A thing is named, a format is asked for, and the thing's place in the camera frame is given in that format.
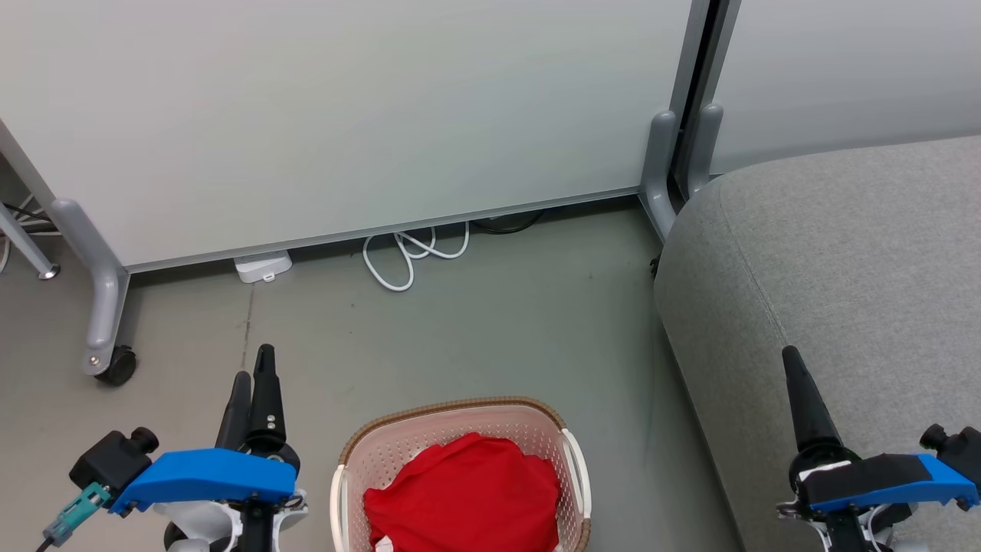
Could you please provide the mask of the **blue-covered right gripper body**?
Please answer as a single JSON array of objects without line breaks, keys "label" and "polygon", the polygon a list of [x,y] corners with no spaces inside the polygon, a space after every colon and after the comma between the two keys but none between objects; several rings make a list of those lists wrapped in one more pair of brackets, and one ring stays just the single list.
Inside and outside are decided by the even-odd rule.
[{"label": "blue-covered right gripper body", "polygon": [[795,500],[778,503],[778,516],[808,524],[823,552],[884,552],[874,524],[889,507],[953,502],[968,511],[981,505],[976,481],[930,454],[833,462],[802,475]]}]

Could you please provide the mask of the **blue-covered left gripper body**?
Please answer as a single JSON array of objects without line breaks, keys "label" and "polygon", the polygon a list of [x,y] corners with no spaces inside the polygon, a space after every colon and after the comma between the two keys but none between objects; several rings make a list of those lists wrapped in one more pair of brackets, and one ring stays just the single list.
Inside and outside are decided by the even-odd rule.
[{"label": "blue-covered left gripper body", "polygon": [[115,500],[125,517],[169,519],[165,552],[281,552],[281,535],[309,514],[295,457],[196,448],[162,454]]}]

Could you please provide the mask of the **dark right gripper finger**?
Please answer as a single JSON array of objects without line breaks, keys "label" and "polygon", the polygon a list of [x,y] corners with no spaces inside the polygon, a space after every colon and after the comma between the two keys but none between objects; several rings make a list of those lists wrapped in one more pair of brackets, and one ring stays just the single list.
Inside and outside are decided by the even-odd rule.
[{"label": "dark right gripper finger", "polygon": [[782,349],[789,409],[796,443],[791,471],[807,471],[848,460],[838,430],[819,388],[796,347]]}]

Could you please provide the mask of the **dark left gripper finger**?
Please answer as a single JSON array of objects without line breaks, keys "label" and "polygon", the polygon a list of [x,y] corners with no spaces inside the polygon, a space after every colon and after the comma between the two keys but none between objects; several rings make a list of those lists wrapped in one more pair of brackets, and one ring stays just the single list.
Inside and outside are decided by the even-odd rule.
[{"label": "dark left gripper finger", "polygon": [[230,399],[218,427],[217,448],[239,450],[242,447],[248,435],[250,406],[251,376],[249,373],[236,373]]},{"label": "dark left gripper finger", "polygon": [[274,361],[274,347],[259,346],[253,370],[253,391],[245,433],[249,454],[285,462],[299,469],[297,451],[287,443],[281,382]]}]

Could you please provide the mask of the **red white striped garment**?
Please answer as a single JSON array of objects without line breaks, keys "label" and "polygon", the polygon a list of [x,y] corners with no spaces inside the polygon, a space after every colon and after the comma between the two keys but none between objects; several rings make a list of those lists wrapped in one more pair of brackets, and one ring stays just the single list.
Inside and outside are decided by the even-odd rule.
[{"label": "red white striped garment", "polygon": [[363,509],[372,552],[555,552],[560,496],[553,462],[471,432],[424,448]]}]

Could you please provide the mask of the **grey fabric sofa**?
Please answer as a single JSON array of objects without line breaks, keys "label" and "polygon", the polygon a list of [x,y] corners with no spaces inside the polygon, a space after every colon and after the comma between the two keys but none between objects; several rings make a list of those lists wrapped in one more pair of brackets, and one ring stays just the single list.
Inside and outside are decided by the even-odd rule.
[{"label": "grey fabric sofa", "polygon": [[845,446],[981,431],[981,136],[729,172],[674,222],[655,304],[745,552],[821,552],[781,520],[796,454],[781,352]]}]

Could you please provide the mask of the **white power adapter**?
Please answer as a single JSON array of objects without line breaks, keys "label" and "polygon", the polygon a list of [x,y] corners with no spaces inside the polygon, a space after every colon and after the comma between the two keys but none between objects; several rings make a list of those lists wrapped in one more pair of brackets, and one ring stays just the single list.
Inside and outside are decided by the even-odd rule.
[{"label": "white power adapter", "polygon": [[284,272],[290,271],[292,258],[287,249],[270,251],[266,254],[235,256],[236,273],[242,283],[251,285],[257,282],[271,282]]}]

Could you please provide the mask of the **white perforated laundry basket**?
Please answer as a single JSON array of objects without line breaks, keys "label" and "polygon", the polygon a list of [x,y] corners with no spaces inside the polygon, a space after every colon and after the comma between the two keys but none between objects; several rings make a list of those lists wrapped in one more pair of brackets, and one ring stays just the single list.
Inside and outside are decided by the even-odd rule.
[{"label": "white perforated laundry basket", "polygon": [[555,552],[586,552],[592,530],[592,489],[577,438],[559,412],[530,397],[459,399],[390,413],[365,424],[347,441],[330,482],[334,552],[370,552],[363,507],[369,488],[385,488],[421,451],[468,433],[507,438],[522,452],[553,463],[559,479],[559,545]]}]

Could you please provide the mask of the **grey partition leg with caster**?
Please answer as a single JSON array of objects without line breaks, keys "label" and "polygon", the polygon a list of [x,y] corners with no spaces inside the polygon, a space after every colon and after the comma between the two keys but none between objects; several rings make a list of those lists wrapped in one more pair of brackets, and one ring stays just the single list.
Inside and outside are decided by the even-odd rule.
[{"label": "grey partition leg with caster", "polygon": [[116,339],[130,274],[80,203],[73,199],[54,199],[47,212],[74,254],[87,267],[94,284],[83,358],[84,372],[94,377],[109,366],[113,348],[119,346]]}]

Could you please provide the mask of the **grey metal table leg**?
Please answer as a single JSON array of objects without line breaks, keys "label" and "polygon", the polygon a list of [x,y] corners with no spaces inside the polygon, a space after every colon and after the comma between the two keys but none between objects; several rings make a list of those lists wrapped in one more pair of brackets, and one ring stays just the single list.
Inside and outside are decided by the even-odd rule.
[{"label": "grey metal table leg", "polygon": [[61,266],[46,258],[34,240],[21,227],[20,222],[15,220],[11,211],[3,204],[0,204],[0,231],[6,235],[8,241],[11,242],[11,246],[17,248],[28,259],[28,262],[34,266],[40,280],[51,280],[58,276]]}]

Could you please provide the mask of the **wide white partition panel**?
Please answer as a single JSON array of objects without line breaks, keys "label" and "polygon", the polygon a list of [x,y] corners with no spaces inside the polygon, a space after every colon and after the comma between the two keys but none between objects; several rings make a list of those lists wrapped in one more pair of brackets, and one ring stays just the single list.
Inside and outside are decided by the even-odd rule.
[{"label": "wide white partition panel", "polygon": [[634,192],[696,0],[0,0],[0,123],[136,270]]}]

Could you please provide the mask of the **narrow white partition panel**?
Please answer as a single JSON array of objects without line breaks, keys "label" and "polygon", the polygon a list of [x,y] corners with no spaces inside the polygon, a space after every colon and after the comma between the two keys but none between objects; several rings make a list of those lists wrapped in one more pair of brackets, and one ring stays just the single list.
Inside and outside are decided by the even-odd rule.
[{"label": "narrow white partition panel", "polygon": [[981,0],[740,0],[709,171],[981,135]]}]

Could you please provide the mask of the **grey partition foot post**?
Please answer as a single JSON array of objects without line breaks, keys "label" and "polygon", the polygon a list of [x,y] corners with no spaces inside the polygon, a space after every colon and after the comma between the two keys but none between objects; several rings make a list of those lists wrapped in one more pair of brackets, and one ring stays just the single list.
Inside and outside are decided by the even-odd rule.
[{"label": "grey partition foot post", "polygon": [[711,162],[723,116],[724,108],[718,103],[709,103],[698,112],[684,173],[687,199],[693,198],[710,182]]},{"label": "grey partition foot post", "polygon": [[676,137],[675,114],[670,110],[656,114],[649,127],[647,154],[638,189],[638,198],[662,242],[666,241],[676,219],[668,188]]}]

